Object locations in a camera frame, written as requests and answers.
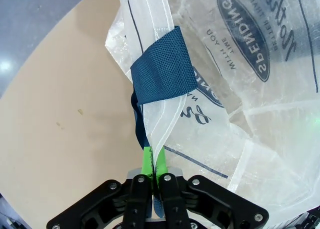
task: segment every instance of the gray floor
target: gray floor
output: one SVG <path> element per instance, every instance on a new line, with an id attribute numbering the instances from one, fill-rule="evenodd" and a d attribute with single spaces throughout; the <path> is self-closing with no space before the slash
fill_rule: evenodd
<path id="1" fill-rule="evenodd" d="M 0 98 L 41 40 L 80 1 L 0 0 Z M 1 198 L 0 227 L 10 228 L 3 214 L 22 221 Z"/>

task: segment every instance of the blue oval label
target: blue oval label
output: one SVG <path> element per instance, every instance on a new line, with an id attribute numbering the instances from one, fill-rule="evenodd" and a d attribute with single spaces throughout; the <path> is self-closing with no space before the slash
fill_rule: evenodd
<path id="1" fill-rule="evenodd" d="M 255 74 L 266 82 L 270 74 L 269 49 L 257 22 L 239 0 L 217 0 L 233 41 Z"/>
<path id="2" fill-rule="evenodd" d="M 209 99 L 213 104 L 218 107 L 223 108 L 224 106 L 221 104 L 219 99 L 216 97 L 214 92 L 211 90 L 210 86 L 206 83 L 205 79 L 200 75 L 197 69 L 193 66 L 195 79 L 197 82 L 197 90 L 201 92 L 207 99 Z"/>

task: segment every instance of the beige tabletop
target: beige tabletop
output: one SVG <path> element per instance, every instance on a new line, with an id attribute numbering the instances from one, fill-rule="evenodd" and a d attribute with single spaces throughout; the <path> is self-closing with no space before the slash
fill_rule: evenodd
<path id="1" fill-rule="evenodd" d="M 118 8 L 83 0 L 0 100 L 0 192 L 33 229 L 141 166 L 132 84 L 105 48 Z"/>

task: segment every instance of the white translucent bag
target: white translucent bag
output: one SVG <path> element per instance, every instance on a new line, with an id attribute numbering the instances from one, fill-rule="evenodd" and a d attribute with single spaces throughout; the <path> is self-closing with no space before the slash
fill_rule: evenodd
<path id="1" fill-rule="evenodd" d="M 120 1 L 106 47 L 131 79 L 141 47 Z M 320 205 L 319 0 L 136 3 L 146 47 L 172 20 L 181 27 L 198 81 L 169 108 L 143 106 L 148 139 L 167 146 L 168 164 L 266 208 L 267 226 Z"/>

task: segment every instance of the screw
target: screw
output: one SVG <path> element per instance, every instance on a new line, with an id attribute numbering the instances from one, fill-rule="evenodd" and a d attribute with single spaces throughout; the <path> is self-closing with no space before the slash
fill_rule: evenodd
<path id="1" fill-rule="evenodd" d="M 111 189 L 111 190 L 114 190 L 114 189 L 116 189 L 116 188 L 117 188 L 117 184 L 111 183 L 110 189 Z"/>
<path id="2" fill-rule="evenodd" d="M 264 218 L 264 217 L 263 217 L 261 214 L 256 214 L 256 215 L 254 216 L 254 219 L 255 219 L 257 222 L 261 222 L 263 218 Z"/>
<path id="3" fill-rule="evenodd" d="M 145 178 L 143 176 L 140 176 L 138 178 L 138 182 L 143 183 L 145 181 Z"/>
<path id="4" fill-rule="evenodd" d="M 192 229 L 197 229 L 198 228 L 198 225 L 195 224 L 194 222 L 191 222 L 190 224 L 191 224 L 191 228 Z"/>
<path id="5" fill-rule="evenodd" d="M 195 185 L 195 186 L 197 186 L 197 185 L 200 184 L 200 181 L 199 181 L 198 179 L 194 179 L 194 180 L 192 181 L 192 184 Z"/>
<path id="6" fill-rule="evenodd" d="M 170 175 L 165 175 L 164 176 L 164 180 L 165 181 L 170 181 L 171 180 L 171 176 Z"/>

